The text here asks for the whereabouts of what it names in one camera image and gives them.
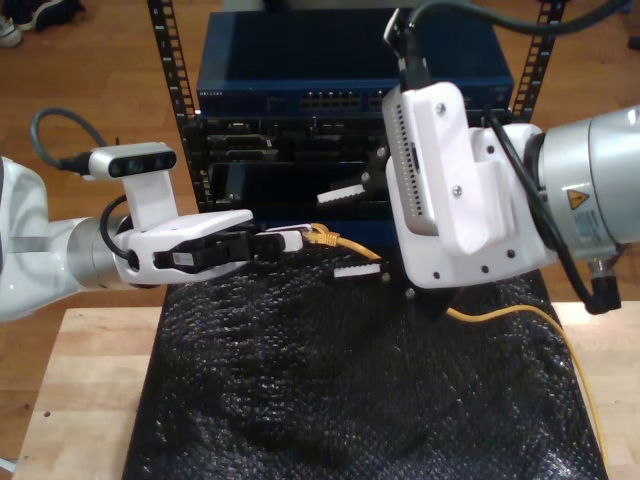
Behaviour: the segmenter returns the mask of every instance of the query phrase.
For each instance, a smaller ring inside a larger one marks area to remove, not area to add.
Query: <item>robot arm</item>
[[[2,158],[0,322],[81,291],[220,277],[256,257],[301,249],[311,230],[258,232],[248,210],[179,216],[169,178],[176,155],[161,143],[97,148],[81,158],[74,168],[87,179],[123,181],[131,221],[103,215],[49,222],[42,179]]]
[[[612,267],[640,240],[638,107],[546,135],[491,118],[494,128],[469,129],[459,90],[438,83],[397,88],[383,112],[389,193],[414,284],[473,285],[559,259],[591,313],[620,308]],[[589,262],[593,294],[572,256]]]

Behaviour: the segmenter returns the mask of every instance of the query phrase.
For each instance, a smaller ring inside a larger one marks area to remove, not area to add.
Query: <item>yellow warning sticker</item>
[[[575,210],[584,202],[589,200],[588,193],[582,193],[577,190],[567,190],[567,195],[569,195],[569,204],[571,205],[571,210]]]

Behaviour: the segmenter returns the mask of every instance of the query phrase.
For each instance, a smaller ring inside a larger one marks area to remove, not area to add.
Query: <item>ventilation slots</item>
[[[399,138],[401,143],[400,164],[402,175],[404,176],[404,183],[407,190],[413,194],[410,200],[411,212],[414,215],[422,216],[422,202],[420,201],[420,194],[418,192],[416,165],[411,153],[412,149],[415,150],[415,147],[413,143],[409,142],[402,105],[400,104],[396,105],[395,117],[396,138]]]
[[[359,110],[360,95],[352,92],[313,93],[300,99],[300,110]]]

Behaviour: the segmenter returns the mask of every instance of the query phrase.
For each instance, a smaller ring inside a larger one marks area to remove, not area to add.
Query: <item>blue network switch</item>
[[[393,9],[213,13],[198,80],[206,117],[379,116],[398,84],[382,39]],[[468,110],[509,106],[513,77],[483,21],[442,14],[421,26],[435,80],[461,89]]]

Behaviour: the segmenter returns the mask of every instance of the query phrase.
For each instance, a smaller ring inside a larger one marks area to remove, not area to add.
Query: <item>black bubble wrap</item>
[[[466,324],[402,275],[334,280],[354,261],[318,248],[171,288],[124,478],[606,478],[543,320]],[[552,312],[539,273],[454,300],[521,303]]]

